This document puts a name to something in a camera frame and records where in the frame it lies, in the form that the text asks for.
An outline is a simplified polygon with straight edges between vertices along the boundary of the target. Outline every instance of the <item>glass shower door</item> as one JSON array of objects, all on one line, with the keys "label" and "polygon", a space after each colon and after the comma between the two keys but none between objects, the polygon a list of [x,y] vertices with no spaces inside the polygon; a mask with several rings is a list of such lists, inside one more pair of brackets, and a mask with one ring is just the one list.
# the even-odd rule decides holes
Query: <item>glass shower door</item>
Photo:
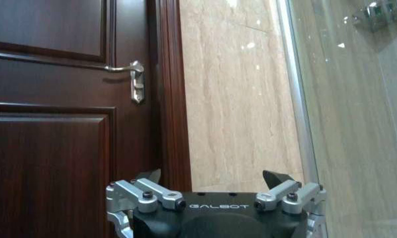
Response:
[{"label": "glass shower door", "polygon": [[397,238],[397,1],[288,3],[328,236]]}]

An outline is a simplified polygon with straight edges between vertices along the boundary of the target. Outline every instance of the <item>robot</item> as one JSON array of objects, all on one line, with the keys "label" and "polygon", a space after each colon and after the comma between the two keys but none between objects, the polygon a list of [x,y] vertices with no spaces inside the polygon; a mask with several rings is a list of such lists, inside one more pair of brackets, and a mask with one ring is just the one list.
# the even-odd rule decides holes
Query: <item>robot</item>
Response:
[{"label": "robot", "polygon": [[106,187],[106,218],[120,238],[314,238],[325,223],[326,190],[264,171],[269,191],[178,192],[160,170]]}]

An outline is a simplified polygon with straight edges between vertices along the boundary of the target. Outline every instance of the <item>screw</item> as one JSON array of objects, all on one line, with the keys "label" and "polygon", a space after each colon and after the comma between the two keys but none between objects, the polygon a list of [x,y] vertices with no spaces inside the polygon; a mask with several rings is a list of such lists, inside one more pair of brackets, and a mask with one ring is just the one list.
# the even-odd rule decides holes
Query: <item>screw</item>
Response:
[{"label": "screw", "polygon": [[152,192],[152,191],[145,191],[145,192],[142,193],[142,198],[145,198],[145,199],[152,199],[152,197],[153,197],[153,192]]},{"label": "screw", "polygon": [[254,202],[254,208],[257,211],[262,211],[265,209],[265,205],[261,201]]},{"label": "screw", "polygon": [[186,202],[184,200],[177,201],[174,205],[176,210],[180,212],[184,210],[185,207],[186,207]]},{"label": "screw", "polygon": [[297,193],[290,192],[290,193],[286,195],[286,199],[288,199],[288,201],[297,202],[297,199],[298,199]]}]

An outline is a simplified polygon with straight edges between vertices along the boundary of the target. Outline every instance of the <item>door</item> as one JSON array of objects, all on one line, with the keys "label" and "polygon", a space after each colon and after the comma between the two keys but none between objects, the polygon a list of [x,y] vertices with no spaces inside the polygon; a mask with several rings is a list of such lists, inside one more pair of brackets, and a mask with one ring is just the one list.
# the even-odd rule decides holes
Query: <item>door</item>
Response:
[{"label": "door", "polygon": [[109,237],[106,184],[160,166],[146,2],[0,0],[1,238]]}]

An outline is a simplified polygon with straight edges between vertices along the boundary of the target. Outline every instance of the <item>silver door handle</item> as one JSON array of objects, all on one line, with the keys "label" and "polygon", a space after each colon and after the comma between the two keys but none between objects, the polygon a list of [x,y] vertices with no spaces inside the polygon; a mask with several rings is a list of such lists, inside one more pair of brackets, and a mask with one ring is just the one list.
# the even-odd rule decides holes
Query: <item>silver door handle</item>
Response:
[{"label": "silver door handle", "polygon": [[126,72],[126,71],[136,71],[138,73],[144,72],[144,67],[138,62],[137,62],[137,64],[133,64],[133,65],[129,65],[125,67],[105,66],[104,69],[110,73],[120,73],[120,72]]},{"label": "silver door handle", "polygon": [[144,66],[138,61],[134,61],[125,67],[105,66],[104,69],[110,73],[120,73],[129,71],[130,74],[130,99],[140,104],[145,98],[144,87]]}]

